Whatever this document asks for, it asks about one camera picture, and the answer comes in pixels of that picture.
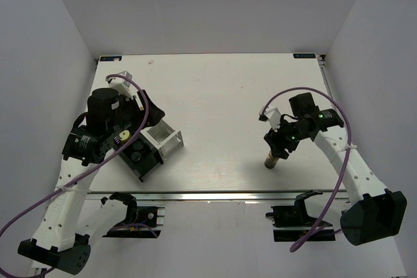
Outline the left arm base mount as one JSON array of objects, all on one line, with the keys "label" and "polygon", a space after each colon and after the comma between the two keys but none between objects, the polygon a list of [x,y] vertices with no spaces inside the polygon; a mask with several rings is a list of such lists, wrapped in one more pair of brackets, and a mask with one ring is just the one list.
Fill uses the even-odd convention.
[{"label": "left arm base mount", "polygon": [[127,206],[126,219],[117,223],[105,238],[152,238],[157,239],[161,233],[158,227],[162,226],[158,218],[162,217],[157,206],[139,206],[137,199],[129,193],[115,192],[109,197],[102,197],[100,202],[105,205],[109,200],[122,202]]}]

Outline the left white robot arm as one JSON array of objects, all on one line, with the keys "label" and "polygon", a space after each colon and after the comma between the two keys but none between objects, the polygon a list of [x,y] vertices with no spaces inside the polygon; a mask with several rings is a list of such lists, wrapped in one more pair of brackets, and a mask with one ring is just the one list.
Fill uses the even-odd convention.
[{"label": "left white robot arm", "polygon": [[153,220],[137,207],[136,198],[121,191],[103,197],[100,208],[85,221],[79,216],[108,152],[127,159],[131,169],[142,168],[147,161],[162,162],[140,131],[157,125],[164,116],[144,90],[136,94],[123,87],[93,90],[86,112],[74,121],[66,139],[61,171],[43,220],[32,238],[20,242],[18,254],[77,275],[101,237],[152,229]]}]

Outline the yellow band spice bottle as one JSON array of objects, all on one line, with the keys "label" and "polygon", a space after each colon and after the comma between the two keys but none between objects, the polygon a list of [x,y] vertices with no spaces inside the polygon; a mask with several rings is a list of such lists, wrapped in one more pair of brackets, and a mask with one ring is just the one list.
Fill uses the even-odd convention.
[{"label": "yellow band spice bottle", "polygon": [[268,153],[267,157],[265,158],[264,165],[267,169],[273,169],[277,165],[280,159],[278,157],[274,157],[271,152]]}]

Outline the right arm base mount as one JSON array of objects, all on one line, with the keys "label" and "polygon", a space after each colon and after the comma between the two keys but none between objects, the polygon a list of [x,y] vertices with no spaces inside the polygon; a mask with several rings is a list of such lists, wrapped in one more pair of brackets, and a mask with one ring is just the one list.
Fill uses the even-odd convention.
[{"label": "right arm base mount", "polygon": [[316,221],[308,214],[306,200],[317,200],[323,192],[307,191],[295,197],[292,204],[272,206],[265,217],[272,221],[275,242],[296,242],[303,237]]}]

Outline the black cap spice jar front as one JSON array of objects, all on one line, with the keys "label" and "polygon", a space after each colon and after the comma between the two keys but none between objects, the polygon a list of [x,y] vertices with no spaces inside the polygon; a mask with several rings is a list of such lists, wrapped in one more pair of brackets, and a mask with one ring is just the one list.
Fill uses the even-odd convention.
[{"label": "black cap spice jar front", "polygon": [[133,163],[137,163],[137,162],[139,162],[139,161],[141,160],[141,153],[140,153],[140,152],[137,152],[137,151],[133,152],[133,153],[130,155],[130,160],[131,160]]}]

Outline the black cap spice jar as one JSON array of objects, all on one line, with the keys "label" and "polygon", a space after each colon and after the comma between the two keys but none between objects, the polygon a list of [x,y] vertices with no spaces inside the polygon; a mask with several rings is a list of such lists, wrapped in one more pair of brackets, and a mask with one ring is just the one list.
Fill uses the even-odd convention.
[{"label": "black cap spice jar", "polygon": [[137,140],[132,144],[132,149],[135,151],[140,151],[143,149],[143,147],[144,147],[144,144],[140,140]]},{"label": "black cap spice jar", "polygon": [[141,153],[140,153],[140,152],[137,152],[137,151],[133,152],[133,153],[130,155],[130,160],[131,160],[133,163],[137,163],[137,162],[139,162],[139,161],[141,160]]}]

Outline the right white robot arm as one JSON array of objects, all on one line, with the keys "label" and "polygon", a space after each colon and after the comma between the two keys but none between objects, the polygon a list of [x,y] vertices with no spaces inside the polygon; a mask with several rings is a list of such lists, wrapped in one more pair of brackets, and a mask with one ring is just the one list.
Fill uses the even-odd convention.
[{"label": "right white robot arm", "polygon": [[301,94],[289,99],[290,115],[270,104],[261,108],[259,120],[270,124],[264,136],[270,148],[265,166],[274,168],[301,141],[311,139],[338,174],[338,180],[329,197],[320,191],[307,191],[297,195],[292,206],[277,206],[267,216],[275,227],[310,227],[291,246],[292,253],[311,237],[322,236],[326,227],[342,233],[355,246],[397,235],[407,206],[404,194],[390,191],[368,167],[352,143],[351,127],[340,106],[320,109],[311,95],[313,91],[302,87]]}]

